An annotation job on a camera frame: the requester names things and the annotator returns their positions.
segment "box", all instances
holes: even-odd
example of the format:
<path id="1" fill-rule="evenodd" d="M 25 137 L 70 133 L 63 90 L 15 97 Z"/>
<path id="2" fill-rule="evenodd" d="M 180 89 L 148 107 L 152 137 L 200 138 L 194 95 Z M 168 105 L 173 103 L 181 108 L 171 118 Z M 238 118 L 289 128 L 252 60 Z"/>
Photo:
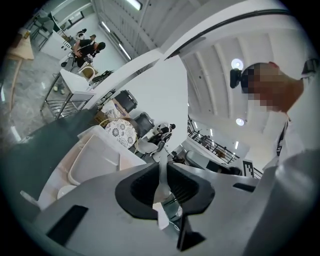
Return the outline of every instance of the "box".
<path id="1" fill-rule="evenodd" d="M 130 115 L 125 111 L 125 109 L 119 104 L 118 101 L 116 101 L 115 99 L 112 100 L 115 108 L 121 113 L 121 117 L 120 119 L 126 119 L 126 118 L 130 118 Z M 103 121 L 106 120 L 107 117 L 105 116 L 105 114 L 100 110 L 98 111 L 98 113 L 96 113 L 96 115 L 94 116 L 94 120 L 96 120 L 99 124 Z M 102 127 L 106 127 L 108 123 L 110 123 L 111 121 L 113 121 L 114 119 L 110 119 L 108 121 L 105 121 L 102 124 Z"/>

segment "metal railing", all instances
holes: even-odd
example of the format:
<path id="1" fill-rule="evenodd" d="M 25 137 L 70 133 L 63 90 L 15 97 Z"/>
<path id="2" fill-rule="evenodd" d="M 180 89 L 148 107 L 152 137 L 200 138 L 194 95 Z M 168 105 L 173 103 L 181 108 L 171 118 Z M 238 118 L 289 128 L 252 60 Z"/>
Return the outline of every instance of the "metal railing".
<path id="1" fill-rule="evenodd" d="M 210 152 L 214 153 L 218 158 L 220 158 L 227 164 L 230 164 L 240 158 L 236 154 L 233 154 L 231 151 L 226 149 L 226 147 L 219 145 L 218 143 L 214 142 L 213 140 L 207 138 L 205 135 L 202 135 L 195 130 L 191 133 L 188 133 L 188 136 L 200 145 L 204 146 Z"/>

